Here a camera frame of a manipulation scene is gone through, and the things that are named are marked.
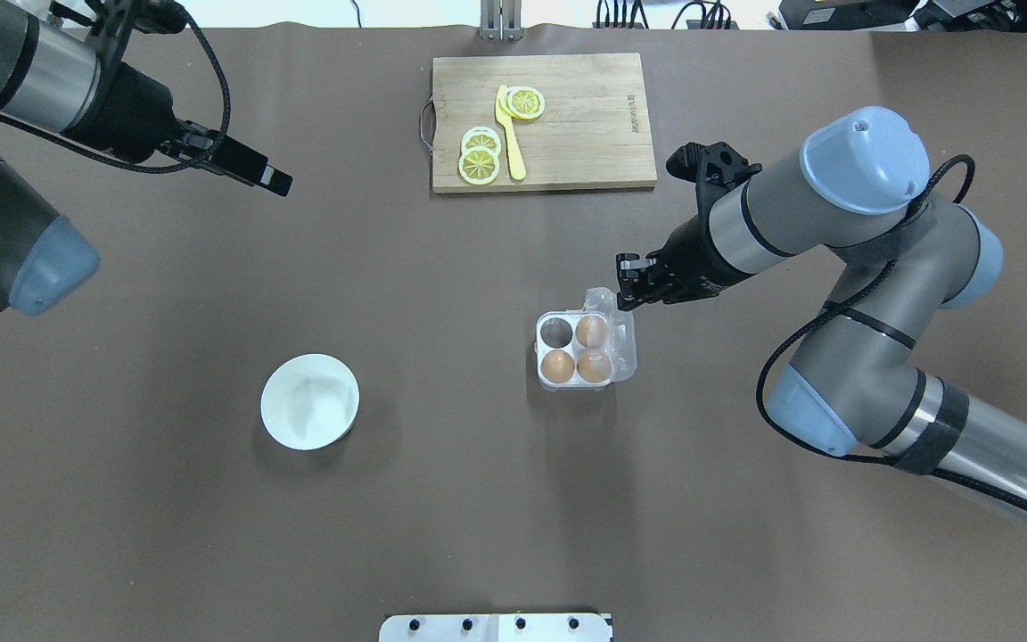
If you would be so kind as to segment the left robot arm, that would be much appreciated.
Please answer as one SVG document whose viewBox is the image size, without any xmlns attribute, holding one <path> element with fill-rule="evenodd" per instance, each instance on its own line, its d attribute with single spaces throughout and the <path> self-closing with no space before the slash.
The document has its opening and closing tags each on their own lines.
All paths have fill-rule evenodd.
<svg viewBox="0 0 1027 642">
<path fill-rule="evenodd" d="M 216 126 L 177 117 L 172 90 L 125 58 L 135 32 L 185 31 L 218 82 Z M 231 117 L 223 66 L 178 1 L 0 1 L 0 125 L 114 169 L 205 169 L 288 195 L 291 176 L 233 139 Z M 0 314 L 41 316 L 100 267 L 96 247 L 0 154 Z"/>
</svg>

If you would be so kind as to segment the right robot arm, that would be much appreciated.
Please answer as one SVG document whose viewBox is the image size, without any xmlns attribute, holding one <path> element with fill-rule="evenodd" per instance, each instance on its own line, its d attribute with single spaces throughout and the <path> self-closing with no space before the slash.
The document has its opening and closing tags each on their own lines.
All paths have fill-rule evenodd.
<svg viewBox="0 0 1027 642">
<path fill-rule="evenodd" d="M 973 158 L 931 169 L 900 114 L 867 106 L 769 167 L 688 143 L 667 169 L 695 186 L 695 215 L 656 251 L 616 256 L 617 308 L 713 298 L 827 248 L 844 270 L 762 367 L 765 422 L 812 454 L 952 483 L 1027 522 L 1027 423 L 910 363 L 939 310 L 1002 271 L 1001 241 L 965 206 Z"/>
</svg>

